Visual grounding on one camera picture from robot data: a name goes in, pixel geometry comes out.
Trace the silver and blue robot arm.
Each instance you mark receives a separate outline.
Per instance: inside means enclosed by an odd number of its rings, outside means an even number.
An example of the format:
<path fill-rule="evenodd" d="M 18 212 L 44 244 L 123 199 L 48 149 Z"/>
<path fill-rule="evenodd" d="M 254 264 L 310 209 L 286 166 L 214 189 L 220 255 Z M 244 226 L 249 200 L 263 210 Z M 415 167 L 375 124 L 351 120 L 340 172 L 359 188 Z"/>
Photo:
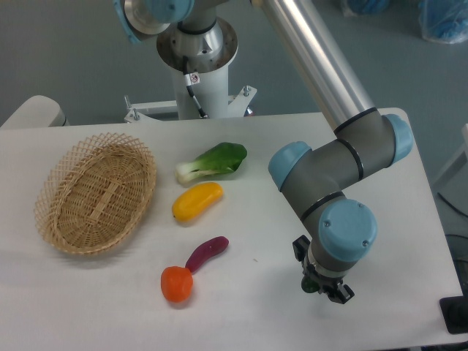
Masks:
<path fill-rule="evenodd" d="M 353 291 L 343 279 L 370 250 L 377 223 L 344 190 L 407 156 L 412 132 L 398 116 L 379 113 L 310 1 L 258 1 L 257 6 L 335 134 L 315 150 L 291 143 L 268 165 L 273 182 L 307 230 L 293 243 L 303 268 L 301 286 L 346 303 Z M 156 37 L 159 57 L 173 74 L 180 119 L 244 113 L 241 98 L 229 99 L 227 93 L 237 36 L 216 14 L 216 1 L 115 1 L 113 7 L 130 42 Z"/>

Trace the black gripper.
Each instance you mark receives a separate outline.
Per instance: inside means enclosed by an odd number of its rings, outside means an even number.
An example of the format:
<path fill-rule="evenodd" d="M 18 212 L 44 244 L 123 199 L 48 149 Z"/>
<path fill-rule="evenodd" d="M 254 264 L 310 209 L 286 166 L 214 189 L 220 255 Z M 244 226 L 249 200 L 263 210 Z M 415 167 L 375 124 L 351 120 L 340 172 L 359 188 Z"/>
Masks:
<path fill-rule="evenodd" d="M 302 262 L 303 277 L 308 276 L 318 283 L 320 290 L 325 291 L 330 301 L 340 304 L 347 303 L 355 296 L 355 293 L 347 284 L 343 284 L 343 273 L 323 268 L 315 259 L 309 245 L 310 240 L 305 235 L 300 236 L 292 243 L 296 260 Z"/>

